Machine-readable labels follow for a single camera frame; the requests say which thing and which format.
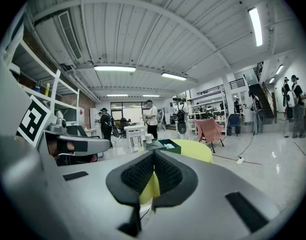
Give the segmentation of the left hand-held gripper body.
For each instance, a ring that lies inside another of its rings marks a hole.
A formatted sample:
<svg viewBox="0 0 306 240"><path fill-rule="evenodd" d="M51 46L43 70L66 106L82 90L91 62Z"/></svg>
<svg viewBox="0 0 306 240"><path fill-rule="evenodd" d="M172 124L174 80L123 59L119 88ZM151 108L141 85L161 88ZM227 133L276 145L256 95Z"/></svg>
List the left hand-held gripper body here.
<svg viewBox="0 0 306 240"><path fill-rule="evenodd" d="M67 134L62 123L57 123L57 117L39 101L31 95L30 105L23 116L17 133L23 137L30 145L37 149L41 155L51 155L58 165L68 164L68 155L60 153L55 148L57 138Z"/></svg>

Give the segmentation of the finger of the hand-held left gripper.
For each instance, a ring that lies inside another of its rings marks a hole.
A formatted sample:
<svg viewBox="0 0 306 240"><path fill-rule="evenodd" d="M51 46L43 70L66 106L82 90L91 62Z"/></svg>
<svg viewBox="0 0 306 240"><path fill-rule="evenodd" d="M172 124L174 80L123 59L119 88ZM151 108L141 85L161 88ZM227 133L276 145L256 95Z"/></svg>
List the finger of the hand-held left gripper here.
<svg viewBox="0 0 306 240"><path fill-rule="evenodd" d="M94 155L102 153L110 148L110 142L107 139L98 137L77 136L74 139L74 155L77 157Z"/></svg>

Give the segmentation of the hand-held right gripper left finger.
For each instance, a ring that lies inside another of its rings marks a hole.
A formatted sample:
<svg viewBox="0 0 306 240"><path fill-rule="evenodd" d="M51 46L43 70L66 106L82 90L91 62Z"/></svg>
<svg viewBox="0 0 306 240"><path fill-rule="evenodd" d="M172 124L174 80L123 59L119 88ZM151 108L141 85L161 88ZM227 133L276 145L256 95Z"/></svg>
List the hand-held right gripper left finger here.
<svg viewBox="0 0 306 240"><path fill-rule="evenodd" d="M59 168L58 240L156 240L156 215L140 214L140 196L155 167L152 151L120 159Z"/></svg>

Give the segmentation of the dark green box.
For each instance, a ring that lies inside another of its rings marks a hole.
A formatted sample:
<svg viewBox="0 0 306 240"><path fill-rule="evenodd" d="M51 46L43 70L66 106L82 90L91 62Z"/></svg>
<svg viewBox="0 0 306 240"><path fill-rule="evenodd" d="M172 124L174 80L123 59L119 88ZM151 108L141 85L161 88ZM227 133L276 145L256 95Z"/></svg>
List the dark green box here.
<svg viewBox="0 0 306 240"><path fill-rule="evenodd" d="M162 139L162 140L159 140L159 141L162 144L172 144L175 147L175 148L172 148L172 149L166 149L164 147L163 149L160 149L160 150L164 150L164 151L168 151L168 152L172 152L172 153L176 153L176 154L181 154L181 146L176 144L173 140Z"/></svg>

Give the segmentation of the dark green tray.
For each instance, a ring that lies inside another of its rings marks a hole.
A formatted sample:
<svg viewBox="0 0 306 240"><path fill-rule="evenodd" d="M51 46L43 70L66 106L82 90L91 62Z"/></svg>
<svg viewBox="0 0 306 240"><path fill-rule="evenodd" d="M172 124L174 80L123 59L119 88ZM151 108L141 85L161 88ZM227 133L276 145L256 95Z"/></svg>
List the dark green tray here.
<svg viewBox="0 0 306 240"><path fill-rule="evenodd" d="M143 142L145 151L163 149L165 146L159 140L152 140L152 143Z"/></svg>

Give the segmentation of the yellow round table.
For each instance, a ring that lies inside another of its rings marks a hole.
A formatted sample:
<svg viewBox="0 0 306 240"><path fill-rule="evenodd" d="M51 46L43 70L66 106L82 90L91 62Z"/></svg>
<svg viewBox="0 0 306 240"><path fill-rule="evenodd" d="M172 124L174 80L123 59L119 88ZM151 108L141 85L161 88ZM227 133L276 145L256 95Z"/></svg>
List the yellow round table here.
<svg viewBox="0 0 306 240"><path fill-rule="evenodd" d="M181 155L207 163L213 163L212 151L203 143L187 139L173 139L172 141L181 147ZM159 196L160 190L158 178L156 174L153 173L144 191L139 197L140 204L145 205L153 198Z"/></svg>

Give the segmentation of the white table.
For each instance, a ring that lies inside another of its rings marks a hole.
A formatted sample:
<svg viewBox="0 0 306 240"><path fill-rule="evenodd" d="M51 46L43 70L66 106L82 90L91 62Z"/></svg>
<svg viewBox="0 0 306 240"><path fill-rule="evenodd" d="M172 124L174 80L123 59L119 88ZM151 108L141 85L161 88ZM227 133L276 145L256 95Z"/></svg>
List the white table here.
<svg viewBox="0 0 306 240"><path fill-rule="evenodd" d="M138 142L139 149L143 146L144 136L146 134L146 126L144 125L132 125L124 127L126 133L127 144L130 153L133 153L133 138L136 138Z"/></svg>

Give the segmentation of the large dark-framed window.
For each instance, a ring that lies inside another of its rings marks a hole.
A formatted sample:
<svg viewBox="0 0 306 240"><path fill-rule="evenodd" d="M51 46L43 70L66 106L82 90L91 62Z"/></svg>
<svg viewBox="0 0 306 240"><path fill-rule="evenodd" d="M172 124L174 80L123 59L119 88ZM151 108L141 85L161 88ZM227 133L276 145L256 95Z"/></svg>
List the large dark-framed window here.
<svg viewBox="0 0 306 240"><path fill-rule="evenodd" d="M143 122L143 115L149 113L149 108L144 102L112 102L111 115L116 121L122 118L131 123Z"/></svg>

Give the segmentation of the pink cloth-covered chair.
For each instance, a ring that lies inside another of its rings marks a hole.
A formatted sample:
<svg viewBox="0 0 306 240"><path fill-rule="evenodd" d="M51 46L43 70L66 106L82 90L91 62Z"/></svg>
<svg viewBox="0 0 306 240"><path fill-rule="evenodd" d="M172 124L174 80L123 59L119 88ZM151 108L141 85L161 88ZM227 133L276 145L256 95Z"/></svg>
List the pink cloth-covered chair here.
<svg viewBox="0 0 306 240"><path fill-rule="evenodd" d="M198 132L198 141L205 140L206 143L210 143L213 153L215 153L213 142L219 141L224 146L222 141L223 125L219 125L213 118L194 120L194 123Z"/></svg>

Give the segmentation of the blue chair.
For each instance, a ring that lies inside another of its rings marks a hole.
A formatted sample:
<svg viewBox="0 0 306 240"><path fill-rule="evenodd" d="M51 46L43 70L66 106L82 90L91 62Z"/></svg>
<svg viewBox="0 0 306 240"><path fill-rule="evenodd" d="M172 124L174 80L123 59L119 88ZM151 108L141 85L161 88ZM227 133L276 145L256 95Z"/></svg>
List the blue chair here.
<svg viewBox="0 0 306 240"><path fill-rule="evenodd" d="M235 134L238 136L241 132L240 117L237 113L230 114L228 117L227 135L231 136L233 129Z"/></svg>

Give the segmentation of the black backpack on white stand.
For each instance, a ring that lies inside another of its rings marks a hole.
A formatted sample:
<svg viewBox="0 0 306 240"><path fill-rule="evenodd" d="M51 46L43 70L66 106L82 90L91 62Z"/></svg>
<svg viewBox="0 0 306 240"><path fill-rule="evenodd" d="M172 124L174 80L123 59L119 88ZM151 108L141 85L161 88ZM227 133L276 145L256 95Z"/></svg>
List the black backpack on white stand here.
<svg viewBox="0 0 306 240"><path fill-rule="evenodd" d="M187 131L186 121L187 121L187 113L184 110L185 104L181 102L179 104L177 113L176 113L176 129L178 139L183 140L185 138L185 134Z"/></svg>

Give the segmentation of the white metal shelf rack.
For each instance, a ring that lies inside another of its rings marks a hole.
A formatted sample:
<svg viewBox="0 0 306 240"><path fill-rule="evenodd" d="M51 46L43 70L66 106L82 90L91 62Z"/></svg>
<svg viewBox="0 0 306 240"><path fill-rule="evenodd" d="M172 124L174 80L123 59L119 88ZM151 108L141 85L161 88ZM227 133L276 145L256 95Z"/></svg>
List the white metal shelf rack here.
<svg viewBox="0 0 306 240"><path fill-rule="evenodd" d="M188 104L187 129L197 135L195 120L213 118L223 127L222 134L227 135L228 105L223 85L199 92L197 96L186 99Z"/></svg>

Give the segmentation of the ceiling air conditioner unit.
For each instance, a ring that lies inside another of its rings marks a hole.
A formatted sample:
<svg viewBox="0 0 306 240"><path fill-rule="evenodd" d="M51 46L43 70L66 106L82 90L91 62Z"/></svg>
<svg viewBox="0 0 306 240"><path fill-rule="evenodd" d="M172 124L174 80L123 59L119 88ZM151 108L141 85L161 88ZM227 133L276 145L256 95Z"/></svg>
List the ceiling air conditioner unit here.
<svg viewBox="0 0 306 240"><path fill-rule="evenodd" d="M58 64L74 66L83 59L67 10L37 20L34 27L42 44Z"/></svg>

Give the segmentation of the dark staircase with railing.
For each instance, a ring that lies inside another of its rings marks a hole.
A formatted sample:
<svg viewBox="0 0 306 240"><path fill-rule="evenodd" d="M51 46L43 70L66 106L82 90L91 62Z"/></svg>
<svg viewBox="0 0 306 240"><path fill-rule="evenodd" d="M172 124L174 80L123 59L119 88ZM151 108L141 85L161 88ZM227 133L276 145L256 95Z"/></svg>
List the dark staircase with railing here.
<svg viewBox="0 0 306 240"><path fill-rule="evenodd" d="M266 115L266 120L264 124L274 124L275 117L274 117L273 110L260 84L250 85L249 91L251 91L254 95L256 95L262 104L263 111L265 112L265 115Z"/></svg>

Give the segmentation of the white wall shelving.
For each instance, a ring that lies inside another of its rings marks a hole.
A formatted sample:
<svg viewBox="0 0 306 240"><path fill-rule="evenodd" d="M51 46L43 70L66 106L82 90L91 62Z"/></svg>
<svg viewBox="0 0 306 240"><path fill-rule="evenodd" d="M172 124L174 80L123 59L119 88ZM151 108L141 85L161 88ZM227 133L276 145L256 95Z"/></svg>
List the white wall shelving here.
<svg viewBox="0 0 306 240"><path fill-rule="evenodd" d="M65 83L61 71L50 69L24 40L15 49L11 69L19 73L19 84L27 94L34 95L54 114L60 111L68 126L78 125L79 89ZM45 96L47 83L50 89Z"/></svg>

